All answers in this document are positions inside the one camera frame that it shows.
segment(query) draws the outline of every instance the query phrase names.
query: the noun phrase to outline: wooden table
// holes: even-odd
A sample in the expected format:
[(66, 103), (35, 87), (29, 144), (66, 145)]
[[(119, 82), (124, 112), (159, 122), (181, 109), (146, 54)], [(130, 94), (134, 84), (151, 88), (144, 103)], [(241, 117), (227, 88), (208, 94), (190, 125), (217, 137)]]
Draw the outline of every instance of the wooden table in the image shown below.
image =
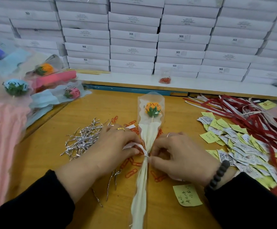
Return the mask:
[[(66, 134), (73, 134), (78, 127), (88, 126), (94, 118), (105, 122), (117, 115), (117, 123), (121, 125), (136, 120), (138, 96), (141, 94), (92, 90), (91, 95), (77, 99), (61, 109), (19, 144), (9, 197), (13, 198), (23, 192), (48, 169), (57, 169), (69, 161), (67, 155), (60, 156), (65, 150), (65, 141), (68, 138)], [(202, 109), (184, 103), (181, 97), (171, 96), (165, 96), (165, 109), (163, 132), (183, 131), (205, 149), (223, 148), (216, 143), (207, 144), (199, 136), (205, 133), (203, 126), (197, 121)], [(142, 157), (135, 158), (135, 161), (141, 160)], [(89, 190), (76, 204), (74, 219), (68, 228), (129, 228), (136, 175), (125, 178), (125, 174), (134, 168), (129, 163), (122, 170), (117, 177), (116, 190), (112, 182), (107, 202), (109, 176), (96, 181), (93, 188), (104, 207), (100, 207)], [(173, 185), (183, 183), (169, 178), (156, 183), (150, 170), (154, 169), (149, 167), (145, 228), (220, 228), (208, 208), (201, 187), (196, 189), (203, 205), (183, 207), (178, 203), (172, 188)]]

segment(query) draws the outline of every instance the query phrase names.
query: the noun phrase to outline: wall of white boxes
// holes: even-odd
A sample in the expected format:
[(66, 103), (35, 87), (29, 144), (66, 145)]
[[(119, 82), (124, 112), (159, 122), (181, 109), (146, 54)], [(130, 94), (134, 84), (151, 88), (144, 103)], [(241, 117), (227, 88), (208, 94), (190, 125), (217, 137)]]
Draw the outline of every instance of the wall of white boxes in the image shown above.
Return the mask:
[(277, 0), (0, 0), (0, 36), (74, 69), (277, 85)]

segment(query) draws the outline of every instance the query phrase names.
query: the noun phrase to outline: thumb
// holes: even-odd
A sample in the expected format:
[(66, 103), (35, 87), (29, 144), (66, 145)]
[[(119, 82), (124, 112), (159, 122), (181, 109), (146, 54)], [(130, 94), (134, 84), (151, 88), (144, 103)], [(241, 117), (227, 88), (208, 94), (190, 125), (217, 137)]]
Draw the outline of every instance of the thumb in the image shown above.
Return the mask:
[(125, 159), (127, 159), (127, 158), (129, 158), (129, 157), (132, 157), (132, 156), (134, 156), (134, 155), (139, 154), (139, 150), (136, 149), (136, 148), (134, 148), (134, 147), (132, 147), (132, 148), (124, 149), (124, 150), (122, 151), (122, 153), (123, 153)]
[(171, 172), (171, 160), (163, 160), (162, 158), (151, 156), (148, 157), (148, 163), (165, 173), (169, 174)]

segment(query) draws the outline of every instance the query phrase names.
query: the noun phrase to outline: pile of paper notes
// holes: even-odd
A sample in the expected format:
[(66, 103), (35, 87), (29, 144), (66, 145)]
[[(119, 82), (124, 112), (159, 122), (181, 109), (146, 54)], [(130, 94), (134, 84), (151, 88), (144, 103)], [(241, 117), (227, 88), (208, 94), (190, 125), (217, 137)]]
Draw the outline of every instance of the pile of paper notes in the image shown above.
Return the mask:
[[(207, 131), (200, 136), (207, 142), (227, 145), (228, 152), (223, 149), (207, 150), (213, 157), (223, 162), (228, 160), (231, 166), (247, 173), (267, 189), (277, 186), (276, 168), (270, 165), (268, 144), (249, 135), (246, 128), (228, 124), (223, 119), (216, 119), (212, 112), (202, 112), (200, 121)], [(277, 158), (277, 149), (273, 147)]]

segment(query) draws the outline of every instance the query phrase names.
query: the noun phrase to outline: white shelf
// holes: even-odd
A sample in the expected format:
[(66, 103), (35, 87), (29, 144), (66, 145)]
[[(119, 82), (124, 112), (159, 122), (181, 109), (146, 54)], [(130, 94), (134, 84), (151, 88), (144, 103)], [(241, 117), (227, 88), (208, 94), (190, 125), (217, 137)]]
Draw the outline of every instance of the white shelf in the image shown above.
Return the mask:
[(277, 99), (277, 87), (269, 84), (184, 77), (172, 77), (170, 84), (160, 84), (159, 77), (155, 75), (126, 73), (103, 73), (100, 75), (77, 73), (77, 79), (82, 80), (83, 83), (107, 86)]

